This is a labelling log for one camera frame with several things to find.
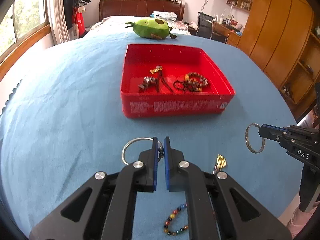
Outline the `wooden desk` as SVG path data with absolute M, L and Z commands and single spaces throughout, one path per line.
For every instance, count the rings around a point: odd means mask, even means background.
M 239 45 L 241 36 L 234 30 L 228 29 L 225 25 L 215 22 L 213 25 L 213 31 L 214 33 L 220 34 L 225 39 L 225 44 L 234 47 L 237 47 Z

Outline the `wooden window frame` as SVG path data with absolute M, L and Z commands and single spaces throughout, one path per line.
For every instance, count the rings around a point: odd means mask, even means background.
M 1 79 L 50 33 L 47 0 L 14 0 L 1 21 Z

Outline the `silver metal watch band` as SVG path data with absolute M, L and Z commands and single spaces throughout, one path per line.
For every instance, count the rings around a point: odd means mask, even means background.
M 147 88 L 151 86 L 156 86 L 158 83 L 158 79 L 151 76 L 146 76 L 143 79 L 143 82 L 138 85 L 139 89 L 146 90 Z

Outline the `blue bed cover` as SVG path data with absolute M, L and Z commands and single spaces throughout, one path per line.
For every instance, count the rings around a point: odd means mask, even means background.
M 249 152 L 249 124 L 295 124 L 273 83 L 242 51 L 195 36 L 176 44 L 203 49 L 235 89 L 219 115 L 126 118 L 120 80 L 128 32 L 84 37 L 39 52 L 1 115 L 1 200 L 28 235 L 31 228 L 95 172 L 123 168 L 123 146 L 137 137 L 170 138 L 173 148 L 206 172 L 218 154 L 226 172 L 273 215 L 297 194 L 302 164 L 274 141 Z

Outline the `black office chair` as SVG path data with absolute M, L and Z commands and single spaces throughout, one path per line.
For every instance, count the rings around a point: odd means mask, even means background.
M 198 29 L 196 36 L 211 40 L 213 36 L 214 17 L 202 12 L 198 12 L 197 19 Z

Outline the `wooden wardrobe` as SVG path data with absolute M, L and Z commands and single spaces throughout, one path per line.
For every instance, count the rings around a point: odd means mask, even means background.
M 297 121 L 316 103 L 319 17 L 307 0 L 253 0 L 238 49 L 272 81 Z

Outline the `folded white blanket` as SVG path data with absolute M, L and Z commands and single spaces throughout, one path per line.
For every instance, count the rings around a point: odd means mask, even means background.
M 153 18 L 164 20 L 167 22 L 174 22 L 177 20 L 177 15 L 174 12 L 170 11 L 153 11 Z

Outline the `coat rack with clothes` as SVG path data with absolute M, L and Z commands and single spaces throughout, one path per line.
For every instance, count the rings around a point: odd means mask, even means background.
M 85 6 L 91 0 L 63 0 L 65 22 L 70 40 L 82 38 L 86 35 L 83 13 Z

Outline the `green avocado plush toy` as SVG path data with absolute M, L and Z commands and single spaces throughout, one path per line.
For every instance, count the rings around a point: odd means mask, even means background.
M 143 18 L 136 22 L 125 23 L 125 28 L 132 27 L 135 34 L 142 38 L 163 40 L 168 36 L 176 39 L 177 35 L 172 34 L 172 27 L 165 20 L 154 18 Z

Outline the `red tin box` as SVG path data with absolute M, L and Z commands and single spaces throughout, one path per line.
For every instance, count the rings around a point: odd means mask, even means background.
M 160 83 L 146 90 L 144 77 L 163 67 L 163 76 L 174 91 Z M 222 113 L 235 96 L 223 72 L 202 49 L 172 44 L 129 44 L 120 85 L 122 110 L 128 118 Z

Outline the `black cord gold pendant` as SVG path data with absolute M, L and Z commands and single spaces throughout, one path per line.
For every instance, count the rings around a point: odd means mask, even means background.
M 156 74 L 158 73 L 158 77 L 156 78 L 156 92 L 160 93 L 160 83 L 162 83 L 168 90 L 170 93 L 173 93 L 174 91 L 172 90 L 172 88 L 168 85 L 168 83 L 166 82 L 164 76 L 163 76 L 163 67 L 158 65 L 156 66 L 156 68 L 151 69 L 150 70 L 151 74 Z

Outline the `wooden headboard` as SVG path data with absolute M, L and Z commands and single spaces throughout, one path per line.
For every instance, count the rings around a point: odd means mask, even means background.
M 185 3 L 167 0 L 100 0 L 99 20 L 110 16 L 148 17 L 153 11 L 174 12 L 183 20 Z

